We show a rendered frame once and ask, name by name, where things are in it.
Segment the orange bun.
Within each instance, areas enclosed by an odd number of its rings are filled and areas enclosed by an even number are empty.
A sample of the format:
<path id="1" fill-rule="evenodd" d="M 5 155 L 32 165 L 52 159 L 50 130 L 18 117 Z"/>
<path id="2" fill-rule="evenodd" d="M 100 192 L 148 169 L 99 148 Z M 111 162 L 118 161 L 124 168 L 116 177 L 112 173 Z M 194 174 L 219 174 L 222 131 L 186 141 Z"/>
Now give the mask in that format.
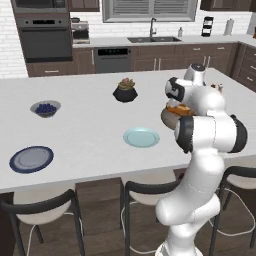
<path id="1" fill-rule="evenodd" d="M 192 109 L 190 109 L 188 106 L 186 106 L 184 104 L 180 104 L 175 107 L 171 107 L 171 106 L 167 105 L 166 109 L 170 113 L 174 113 L 179 116 L 193 116 L 195 114 L 195 112 Z"/>

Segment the brown side cupboards run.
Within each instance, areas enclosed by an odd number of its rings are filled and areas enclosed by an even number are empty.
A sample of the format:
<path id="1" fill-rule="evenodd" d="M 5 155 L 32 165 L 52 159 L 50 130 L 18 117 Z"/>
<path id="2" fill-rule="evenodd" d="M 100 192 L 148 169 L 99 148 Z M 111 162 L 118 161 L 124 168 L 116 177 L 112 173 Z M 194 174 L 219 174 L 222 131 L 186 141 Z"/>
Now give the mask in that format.
<path id="1" fill-rule="evenodd" d="M 256 47 L 239 44 L 232 78 L 256 93 Z"/>

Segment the brown base cupboards run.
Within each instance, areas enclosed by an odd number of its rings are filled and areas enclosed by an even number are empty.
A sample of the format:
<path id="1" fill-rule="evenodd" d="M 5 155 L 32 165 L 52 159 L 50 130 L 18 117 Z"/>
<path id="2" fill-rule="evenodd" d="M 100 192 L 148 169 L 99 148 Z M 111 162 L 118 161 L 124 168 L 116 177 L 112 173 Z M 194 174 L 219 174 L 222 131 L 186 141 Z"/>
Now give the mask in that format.
<path id="1" fill-rule="evenodd" d="M 237 46 L 237 43 L 130 46 L 131 71 L 187 69 L 190 64 L 199 63 L 229 76 Z M 94 49 L 74 48 L 73 60 L 68 62 L 27 63 L 28 75 L 43 77 L 97 74 Z"/>

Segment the grey dishwasher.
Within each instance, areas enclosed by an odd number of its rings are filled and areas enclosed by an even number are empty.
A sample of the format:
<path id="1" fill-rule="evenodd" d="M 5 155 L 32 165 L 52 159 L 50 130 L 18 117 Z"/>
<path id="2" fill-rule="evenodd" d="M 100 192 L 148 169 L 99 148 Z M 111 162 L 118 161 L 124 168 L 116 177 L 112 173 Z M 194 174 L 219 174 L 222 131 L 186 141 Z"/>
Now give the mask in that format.
<path id="1" fill-rule="evenodd" d="M 130 47 L 100 47 L 94 49 L 94 63 L 97 74 L 131 71 Z"/>

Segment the dark sink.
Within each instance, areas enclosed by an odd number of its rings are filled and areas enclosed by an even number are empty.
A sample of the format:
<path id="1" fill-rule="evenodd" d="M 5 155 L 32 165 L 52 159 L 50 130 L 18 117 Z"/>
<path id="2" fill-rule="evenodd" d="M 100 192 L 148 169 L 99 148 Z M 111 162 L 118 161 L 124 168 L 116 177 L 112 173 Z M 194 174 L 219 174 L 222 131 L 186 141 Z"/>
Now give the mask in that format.
<path id="1" fill-rule="evenodd" d="M 131 43 L 153 43 L 153 42 L 181 42 L 176 37 L 129 37 Z"/>

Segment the black pot with succulent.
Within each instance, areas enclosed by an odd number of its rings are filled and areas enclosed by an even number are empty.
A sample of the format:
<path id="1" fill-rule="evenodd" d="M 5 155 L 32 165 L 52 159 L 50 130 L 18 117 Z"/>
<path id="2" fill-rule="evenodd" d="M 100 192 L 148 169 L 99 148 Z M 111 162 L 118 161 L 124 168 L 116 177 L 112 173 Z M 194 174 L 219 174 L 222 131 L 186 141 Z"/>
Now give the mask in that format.
<path id="1" fill-rule="evenodd" d="M 120 102 L 131 102 L 138 96 L 134 86 L 135 82 L 132 79 L 124 78 L 118 83 L 113 96 Z"/>

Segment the brown wall cupboard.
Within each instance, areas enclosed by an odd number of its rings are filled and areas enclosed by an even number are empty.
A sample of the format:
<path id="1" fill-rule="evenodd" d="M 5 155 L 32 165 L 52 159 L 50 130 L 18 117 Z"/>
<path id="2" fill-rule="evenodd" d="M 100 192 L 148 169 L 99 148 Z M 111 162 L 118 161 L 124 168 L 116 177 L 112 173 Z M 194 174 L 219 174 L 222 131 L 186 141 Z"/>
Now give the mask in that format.
<path id="1" fill-rule="evenodd" d="M 204 11 L 248 11 L 256 12 L 256 0 L 201 0 Z"/>
<path id="2" fill-rule="evenodd" d="M 68 0 L 71 12 L 98 12 L 99 0 Z"/>

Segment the blue rimmed grey plate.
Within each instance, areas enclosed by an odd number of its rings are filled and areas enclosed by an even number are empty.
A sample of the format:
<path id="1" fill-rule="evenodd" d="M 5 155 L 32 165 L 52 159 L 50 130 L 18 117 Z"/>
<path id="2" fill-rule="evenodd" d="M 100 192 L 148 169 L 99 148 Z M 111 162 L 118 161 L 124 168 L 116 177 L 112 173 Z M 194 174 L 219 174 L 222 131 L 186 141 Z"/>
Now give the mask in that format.
<path id="1" fill-rule="evenodd" d="M 20 174 L 30 174 L 46 168 L 53 160 L 53 151 L 45 146 L 31 146 L 16 152 L 10 159 L 10 168 Z"/>

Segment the black wall oven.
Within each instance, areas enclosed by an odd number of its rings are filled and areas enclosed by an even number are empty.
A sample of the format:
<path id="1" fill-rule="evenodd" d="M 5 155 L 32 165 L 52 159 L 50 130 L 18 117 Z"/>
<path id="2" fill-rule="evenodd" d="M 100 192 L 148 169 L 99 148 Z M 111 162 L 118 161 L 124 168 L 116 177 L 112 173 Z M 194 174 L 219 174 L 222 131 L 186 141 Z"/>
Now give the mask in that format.
<path id="1" fill-rule="evenodd" d="M 26 63 L 73 60 L 68 17 L 25 15 L 16 24 Z"/>

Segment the black frame white seat stool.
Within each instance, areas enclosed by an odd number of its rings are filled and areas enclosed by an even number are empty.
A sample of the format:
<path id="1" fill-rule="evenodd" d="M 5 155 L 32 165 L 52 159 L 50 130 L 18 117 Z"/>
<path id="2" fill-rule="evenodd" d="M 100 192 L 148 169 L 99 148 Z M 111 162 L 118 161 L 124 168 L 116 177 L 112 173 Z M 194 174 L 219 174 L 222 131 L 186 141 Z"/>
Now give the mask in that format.
<path id="1" fill-rule="evenodd" d="M 220 200 L 223 199 L 224 190 L 227 186 L 230 186 L 231 189 L 229 190 L 222 210 L 227 208 L 233 194 L 235 194 L 241 200 L 241 202 L 244 202 L 244 200 L 234 191 L 234 188 L 254 192 L 255 196 L 253 197 L 253 205 L 256 207 L 256 168 L 242 166 L 228 167 L 225 170 L 219 185 L 218 197 Z M 254 221 L 253 228 L 248 231 L 252 233 L 250 247 L 253 248 L 256 241 L 256 210 L 252 210 L 250 208 L 247 208 L 247 210 L 253 217 Z"/>
<path id="2" fill-rule="evenodd" d="M 31 225 L 41 244 L 44 243 L 39 226 L 49 224 L 71 209 L 74 216 L 80 256 L 85 256 L 83 223 L 74 185 L 61 188 L 33 189 L 15 192 L 13 202 L 0 202 L 0 207 L 9 215 L 20 256 L 29 256 L 30 248 L 24 249 L 18 222 Z"/>
<path id="3" fill-rule="evenodd" d="M 163 196 L 172 192 L 181 182 L 180 179 L 173 179 L 168 182 L 141 183 L 128 178 L 121 178 L 120 181 L 120 228 L 123 230 L 125 240 L 125 256 L 130 256 L 133 248 L 130 246 L 130 205 L 140 203 L 148 206 L 155 206 Z"/>

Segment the light teal plate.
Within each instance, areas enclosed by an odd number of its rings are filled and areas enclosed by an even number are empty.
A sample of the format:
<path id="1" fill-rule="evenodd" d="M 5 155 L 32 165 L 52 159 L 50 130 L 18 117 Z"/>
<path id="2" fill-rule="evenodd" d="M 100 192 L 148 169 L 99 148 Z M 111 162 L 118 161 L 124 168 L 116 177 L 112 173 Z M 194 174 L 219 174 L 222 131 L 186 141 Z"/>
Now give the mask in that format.
<path id="1" fill-rule="evenodd" d="M 136 127 L 128 129 L 123 140 L 130 146 L 137 148 L 149 148 L 155 146 L 160 141 L 157 132 L 146 127 Z"/>

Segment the dark tap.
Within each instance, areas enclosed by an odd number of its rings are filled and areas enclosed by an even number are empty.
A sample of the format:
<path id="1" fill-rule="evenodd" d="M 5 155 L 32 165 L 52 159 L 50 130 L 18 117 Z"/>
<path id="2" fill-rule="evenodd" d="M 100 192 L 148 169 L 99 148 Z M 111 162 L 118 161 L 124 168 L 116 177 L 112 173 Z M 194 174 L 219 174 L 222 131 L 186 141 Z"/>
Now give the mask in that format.
<path id="1" fill-rule="evenodd" d="M 152 38 L 154 34 L 156 34 L 156 31 L 153 29 L 153 24 L 157 21 L 156 18 L 151 18 L 150 21 L 150 31 L 149 31 L 149 37 Z"/>

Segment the white paper towel roll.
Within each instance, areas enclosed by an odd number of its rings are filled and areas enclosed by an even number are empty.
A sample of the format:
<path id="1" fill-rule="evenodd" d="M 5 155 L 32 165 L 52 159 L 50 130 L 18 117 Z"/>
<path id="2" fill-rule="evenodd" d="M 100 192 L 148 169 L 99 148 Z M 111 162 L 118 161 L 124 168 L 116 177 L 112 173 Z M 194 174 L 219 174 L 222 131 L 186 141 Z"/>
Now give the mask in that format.
<path id="1" fill-rule="evenodd" d="M 224 36 L 231 35 L 232 29 L 233 29 L 233 25 L 234 25 L 234 20 L 233 19 L 227 20 L 226 27 L 225 27 L 225 30 L 224 30 L 224 33 L 223 33 Z"/>

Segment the grey bowl with buns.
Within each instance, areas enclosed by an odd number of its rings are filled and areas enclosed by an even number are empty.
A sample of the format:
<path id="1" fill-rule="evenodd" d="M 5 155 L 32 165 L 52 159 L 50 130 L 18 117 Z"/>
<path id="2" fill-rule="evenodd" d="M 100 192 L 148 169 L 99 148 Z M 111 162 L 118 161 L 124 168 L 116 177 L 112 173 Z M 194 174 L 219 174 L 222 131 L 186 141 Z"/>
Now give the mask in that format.
<path id="1" fill-rule="evenodd" d="M 174 113 L 170 113 L 166 107 L 161 112 L 162 122 L 170 129 L 174 130 L 179 119 L 184 116 L 179 116 Z"/>

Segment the black microwave oven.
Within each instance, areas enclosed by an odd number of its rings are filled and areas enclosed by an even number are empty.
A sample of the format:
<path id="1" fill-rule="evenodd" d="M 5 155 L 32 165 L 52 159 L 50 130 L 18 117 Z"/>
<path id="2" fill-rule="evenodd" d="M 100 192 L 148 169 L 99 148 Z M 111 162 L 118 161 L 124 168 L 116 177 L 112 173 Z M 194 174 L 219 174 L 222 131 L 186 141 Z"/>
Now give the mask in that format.
<path id="1" fill-rule="evenodd" d="M 66 13 L 66 0 L 11 0 L 16 13 Z"/>

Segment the blueberries heap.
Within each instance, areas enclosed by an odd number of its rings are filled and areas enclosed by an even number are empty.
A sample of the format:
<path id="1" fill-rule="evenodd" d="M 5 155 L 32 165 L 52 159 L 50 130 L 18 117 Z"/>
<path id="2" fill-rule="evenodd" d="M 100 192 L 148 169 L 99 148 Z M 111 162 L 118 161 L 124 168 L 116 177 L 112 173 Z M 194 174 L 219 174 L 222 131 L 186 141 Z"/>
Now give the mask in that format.
<path id="1" fill-rule="evenodd" d="M 37 114 L 48 114 L 48 113 L 53 113 L 57 110 L 57 108 L 50 103 L 47 104 L 40 104 L 37 109 L 36 113 Z"/>

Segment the black and white rack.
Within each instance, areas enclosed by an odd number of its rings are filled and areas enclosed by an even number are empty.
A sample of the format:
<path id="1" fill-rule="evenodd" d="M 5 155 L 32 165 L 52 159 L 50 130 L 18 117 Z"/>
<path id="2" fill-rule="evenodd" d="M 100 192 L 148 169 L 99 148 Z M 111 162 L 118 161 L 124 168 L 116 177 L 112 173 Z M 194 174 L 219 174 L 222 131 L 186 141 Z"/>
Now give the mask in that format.
<path id="1" fill-rule="evenodd" d="M 206 16 L 203 21 L 201 36 L 209 37 L 211 35 L 212 26 L 214 18 L 211 16 Z"/>

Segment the window with grey blinds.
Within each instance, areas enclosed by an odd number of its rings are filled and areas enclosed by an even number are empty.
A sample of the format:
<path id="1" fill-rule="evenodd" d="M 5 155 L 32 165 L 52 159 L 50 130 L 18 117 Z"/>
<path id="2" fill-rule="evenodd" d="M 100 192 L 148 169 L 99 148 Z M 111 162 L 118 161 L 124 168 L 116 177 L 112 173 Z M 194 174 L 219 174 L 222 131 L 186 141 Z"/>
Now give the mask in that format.
<path id="1" fill-rule="evenodd" d="M 105 23 L 193 22 L 198 0 L 102 0 Z"/>

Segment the silver coffee machine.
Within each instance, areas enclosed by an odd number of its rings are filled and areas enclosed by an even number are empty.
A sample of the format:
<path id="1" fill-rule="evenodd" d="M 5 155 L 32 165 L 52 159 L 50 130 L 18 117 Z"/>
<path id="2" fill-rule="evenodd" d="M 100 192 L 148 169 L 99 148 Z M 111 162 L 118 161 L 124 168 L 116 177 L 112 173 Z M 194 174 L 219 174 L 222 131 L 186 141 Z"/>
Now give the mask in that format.
<path id="1" fill-rule="evenodd" d="M 71 19 L 71 30 L 74 44 L 89 44 L 89 23 L 81 21 L 78 17 Z"/>

